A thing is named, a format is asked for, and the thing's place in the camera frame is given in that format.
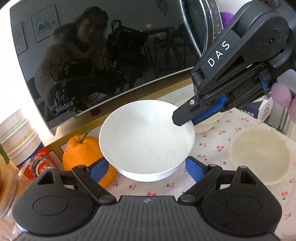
screw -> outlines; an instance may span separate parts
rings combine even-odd
[[[103,202],[103,203],[110,203],[110,202],[113,202],[114,201],[114,197],[112,195],[103,195],[99,198],[99,201],[100,202]]]
[[[193,202],[195,200],[195,197],[191,194],[182,195],[180,198],[183,202]]]

tablecloth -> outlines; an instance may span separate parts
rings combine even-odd
[[[282,219],[275,234],[285,241],[296,241],[296,142],[274,128],[259,122],[237,109],[225,112],[215,126],[204,133],[196,134],[191,156],[208,165],[215,163],[226,170],[236,170],[231,164],[228,148],[234,134],[244,128],[258,126],[277,133],[288,145],[291,167],[284,181],[267,186],[282,206]],[[107,190],[117,199],[121,195],[161,196],[172,195],[177,199],[195,182],[186,172],[185,164],[173,175],[157,182],[138,182],[118,173]]]

picture frame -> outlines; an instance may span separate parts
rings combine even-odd
[[[47,7],[31,16],[36,43],[49,37],[59,27],[55,5]]]
[[[12,37],[15,44],[15,50],[17,55],[20,55],[22,52],[27,50],[26,40],[22,28],[22,23],[19,23],[12,28]]]

orange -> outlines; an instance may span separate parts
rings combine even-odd
[[[63,155],[63,167],[65,171],[70,171],[73,167],[78,165],[89,166],[103,157],[98,138],[86,136],[83,139],[83,137],[84,135],[73,136],[68,141]],[[109,164],[108,172],[100,180],[99,184],[103,188],[106,188],[113,181],[116,173],[116,169]]]

